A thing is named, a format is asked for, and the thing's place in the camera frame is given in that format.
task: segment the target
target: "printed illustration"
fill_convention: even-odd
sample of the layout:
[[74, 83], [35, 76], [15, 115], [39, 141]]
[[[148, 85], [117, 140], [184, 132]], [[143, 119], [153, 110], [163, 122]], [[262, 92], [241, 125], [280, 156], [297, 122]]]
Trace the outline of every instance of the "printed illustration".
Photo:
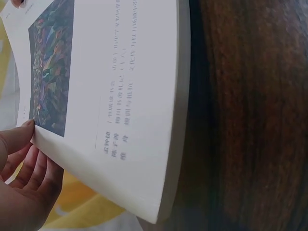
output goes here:
[[29, 28], [30, 119], [64, 137], [70, 79], [74, 0], [55, 0]]

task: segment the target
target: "open book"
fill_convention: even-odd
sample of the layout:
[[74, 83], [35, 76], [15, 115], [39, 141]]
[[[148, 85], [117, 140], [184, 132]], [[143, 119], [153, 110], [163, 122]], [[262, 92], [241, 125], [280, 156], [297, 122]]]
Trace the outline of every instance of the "open book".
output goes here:
[[172, 209], [190, 74], [188, 0], [27, 0], [1, 12], [17, 125], [83, 183], [151, 223]]

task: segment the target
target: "book page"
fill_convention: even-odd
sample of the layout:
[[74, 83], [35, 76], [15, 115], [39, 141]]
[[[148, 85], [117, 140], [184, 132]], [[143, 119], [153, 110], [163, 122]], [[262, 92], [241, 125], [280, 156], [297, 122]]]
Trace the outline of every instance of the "book page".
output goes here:
[[20, 81], [18, 125], [34, 119], [39, 149], [152, 223], [175, 106], [177, 4], [28, 0], [2, 12]]

